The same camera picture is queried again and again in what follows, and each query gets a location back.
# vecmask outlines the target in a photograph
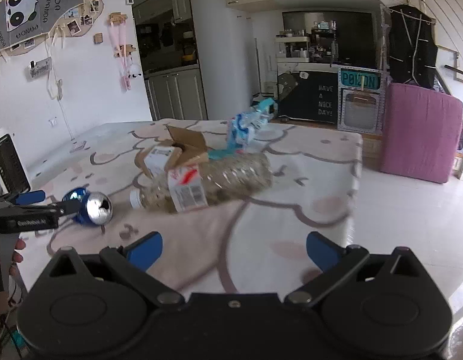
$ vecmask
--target box flap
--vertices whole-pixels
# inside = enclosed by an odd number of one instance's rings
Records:
[[[176,143],[181,143],[187,146],[193,146],[197,149],[205,151],[207,150],[207,144],[201,132],[173,126],[167,126],[167,129],[170,133],[170,136]]]

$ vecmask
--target floor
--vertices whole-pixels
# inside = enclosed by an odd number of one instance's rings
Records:
[[[364,168],[352,241],[371,253],[413,250],[455,313],[448,358],[463,360],[463,181],[438,185]]]

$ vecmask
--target kitchen counter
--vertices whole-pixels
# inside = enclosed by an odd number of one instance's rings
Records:
[[[167,70],[163,70],[163,71],[156,71],[154,73],[145,73],[143,75],[143,78],[144,79],[147,79],[147,78],[150,78],[150,77],[156,77],[156,76],[160,76],[160,75],[163,75],[163,74],[169,74],[169,73],[176,73],[176,72],[179,72],[179,71],[188,71],[190,69],[198,69],[200,67],[199,64],[190,64],[188,66],[180,66],[179,68],[178,67],[175,67],[174,69],[167,69]]]

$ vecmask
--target bed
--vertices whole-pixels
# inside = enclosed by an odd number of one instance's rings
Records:
[[[117,124],[98,128],[100,137],[93,131],[79,137],[87,138],[80,153],[71,154],[70,143],[28,170],[33,187],[46,192],[46,203],[86,186],[108,195],[114,214],[102,227],[83,227],[66,219],[57,230],[23,234],[27,248],[20,273],[27,289],[60,247],[72,245],[79,253],[94,254],[158,231],[163,253],[147,272],[185,297],[191,292],[276,292],[283,297],[319,274],[305,249],[311,231],[342,246],[350,242],[362,165],[360,135],[269,124],[250,147],[270,160],[269,190],[184,214],[133,210],[130,191],[150,183],[135,165],[135,156],[168,139],[167,125],[203,132],[209,148],[225,147],[224,121]]]

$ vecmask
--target bottle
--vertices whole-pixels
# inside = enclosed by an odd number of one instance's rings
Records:
[[[133,190],[133,208],[182,212],[241,199],[269,188],[270,162],[263,153],[237,154],[159,175],[150,187]]]

